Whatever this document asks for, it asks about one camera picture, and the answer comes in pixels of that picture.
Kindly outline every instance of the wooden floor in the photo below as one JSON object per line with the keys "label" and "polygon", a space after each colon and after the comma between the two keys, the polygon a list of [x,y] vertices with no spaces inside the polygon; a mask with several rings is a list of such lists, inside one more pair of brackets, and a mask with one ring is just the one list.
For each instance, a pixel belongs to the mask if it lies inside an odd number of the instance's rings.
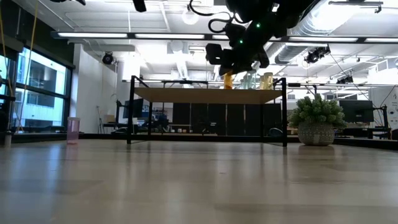
{"label": "wooden floor", "polygon": [[396,223],[398,153],[81,140],[0,149],[0,223]]}

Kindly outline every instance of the green plant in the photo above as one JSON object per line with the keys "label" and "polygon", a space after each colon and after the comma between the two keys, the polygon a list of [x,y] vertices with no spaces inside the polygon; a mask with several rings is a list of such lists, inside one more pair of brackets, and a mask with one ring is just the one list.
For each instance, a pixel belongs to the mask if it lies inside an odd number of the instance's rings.
{"label": "green plant", "polygon": [[315,95],[314,100],[307,96],[298,100],[297,106],[289,118],[289,125],[293,128],[297,128],[301,122],[330,123],[335,128],[346,126],[343,109],[337,105],[337,101],[323,100],[320,94]]}

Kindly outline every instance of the woven plant pot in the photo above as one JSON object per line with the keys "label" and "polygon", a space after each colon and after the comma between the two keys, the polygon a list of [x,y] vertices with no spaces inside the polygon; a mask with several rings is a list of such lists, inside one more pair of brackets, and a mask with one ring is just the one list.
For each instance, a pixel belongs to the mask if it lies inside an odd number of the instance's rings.
{"label": "woven plant pot", "polygon": [[308,146],[328,146],[335,140],[335,130],[328,123],[306,123],[298,126],[298,138]]}

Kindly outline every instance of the potted plant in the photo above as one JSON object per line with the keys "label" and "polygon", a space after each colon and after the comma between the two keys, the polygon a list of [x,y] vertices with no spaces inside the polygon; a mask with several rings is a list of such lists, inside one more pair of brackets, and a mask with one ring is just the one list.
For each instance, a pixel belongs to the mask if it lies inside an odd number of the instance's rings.
{"label": "potted plant", "polygon": [[315,99],[300,99],[289,118],[289,125],[298,128],[300,142],[309,146],[327,146],[335,139],[335,128],[345,127],[343,109],[337,101],[327,101],[320,94]]}

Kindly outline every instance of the black monitor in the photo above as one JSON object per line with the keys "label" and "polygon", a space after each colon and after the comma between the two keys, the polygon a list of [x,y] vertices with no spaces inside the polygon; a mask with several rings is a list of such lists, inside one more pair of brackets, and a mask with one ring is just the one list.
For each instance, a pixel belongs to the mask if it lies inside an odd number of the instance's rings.
{"label": "black monitor", "polygon": [[340,100],[346,122],[374,122],[373,102],[369,100]]}
{"label": "black monitor", "polygon": [[[124,102],[124,110],[123,110],[123,118],[129,117],[129,101]],[[141,118],[142,117],[142,107],[144,106],[144,99],[137,99],[133,101],[133,108],[132,108],[132,117],[133,118]]]}

